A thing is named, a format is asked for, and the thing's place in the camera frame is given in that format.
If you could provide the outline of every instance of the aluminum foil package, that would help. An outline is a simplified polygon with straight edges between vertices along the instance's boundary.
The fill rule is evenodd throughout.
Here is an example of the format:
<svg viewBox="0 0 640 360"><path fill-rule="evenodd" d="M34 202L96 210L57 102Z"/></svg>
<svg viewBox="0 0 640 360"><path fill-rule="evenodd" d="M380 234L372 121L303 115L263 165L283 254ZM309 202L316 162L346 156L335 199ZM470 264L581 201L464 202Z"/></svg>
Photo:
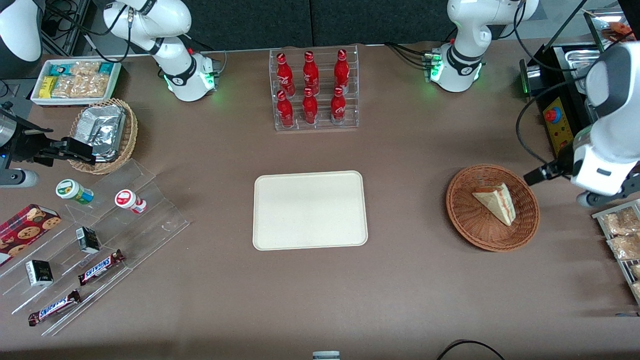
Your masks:
<svg viewBox="0 0 640 360"><path fill-rule="evenodd" d="M95 161L117 159L127 112L118 105L85 109L80 115L74 138L93 147Z"/></svg>

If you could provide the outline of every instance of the sandwich slice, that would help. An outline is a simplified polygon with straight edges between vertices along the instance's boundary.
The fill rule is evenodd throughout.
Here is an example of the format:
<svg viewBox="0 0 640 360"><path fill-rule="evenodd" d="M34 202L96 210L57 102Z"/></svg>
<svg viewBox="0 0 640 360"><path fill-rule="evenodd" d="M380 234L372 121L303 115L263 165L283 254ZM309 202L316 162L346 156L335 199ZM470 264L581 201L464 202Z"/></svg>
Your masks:
<svg viewBox="0 0 640 360"><path fill-rule="evenodd" d="M486 186L476 189L474 197L495 215L504 225L511 226L516 218L509 189L502 183L499 186Z"/></svg>

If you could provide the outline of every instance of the small black box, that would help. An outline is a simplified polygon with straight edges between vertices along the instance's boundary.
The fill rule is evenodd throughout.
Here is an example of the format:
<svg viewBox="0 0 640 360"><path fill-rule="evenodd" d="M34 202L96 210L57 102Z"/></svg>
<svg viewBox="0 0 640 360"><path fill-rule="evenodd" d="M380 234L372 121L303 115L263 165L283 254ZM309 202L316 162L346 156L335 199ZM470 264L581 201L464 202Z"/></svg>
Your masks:
<svg viewBox="0 0 640 360"><path fill-rule="evenodd" d="M48 286L53 284L53 273L49 263L42 260L31 260L25 264L27 277L31 286Z"/></svg>
<svg viewBox="0 0 640 360"><path fill-rule="evenodd" d="M98 236L95 231L88 227L79 227L76 229L76 238L78 239L78 245L80 250L88 254L95 254L100 251L100 243L98 242Z"/></svg>

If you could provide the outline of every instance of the yellow control panel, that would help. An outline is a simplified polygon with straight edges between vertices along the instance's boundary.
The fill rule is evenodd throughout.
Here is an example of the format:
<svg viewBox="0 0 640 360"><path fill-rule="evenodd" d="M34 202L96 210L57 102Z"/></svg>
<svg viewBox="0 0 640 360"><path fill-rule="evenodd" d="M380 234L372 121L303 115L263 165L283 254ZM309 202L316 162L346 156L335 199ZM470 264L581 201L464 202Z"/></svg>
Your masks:
<svg viewBox="0 0 640 360"><path fill-rule="evenodd" d="M542 115L545 118L545 125L547 126L551 144L554 147L554 154L557 156L560 149L573 141L573 134L564 115L564 108L560 98L557 98L547 106Z"/></svg>

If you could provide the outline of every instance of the red emergency stop button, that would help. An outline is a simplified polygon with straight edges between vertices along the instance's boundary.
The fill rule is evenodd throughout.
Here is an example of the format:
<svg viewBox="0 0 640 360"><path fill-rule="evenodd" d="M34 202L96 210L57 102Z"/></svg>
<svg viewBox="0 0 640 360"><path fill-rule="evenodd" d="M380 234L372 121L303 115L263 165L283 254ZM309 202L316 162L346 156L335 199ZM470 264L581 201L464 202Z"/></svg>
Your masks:
<svg viewBox="0 0 640 360"><path fill-rule="evenodd" d="M551 124L557 124L562 118L562 111L560 108L555 107L545 112L545 120Z"/></svg>

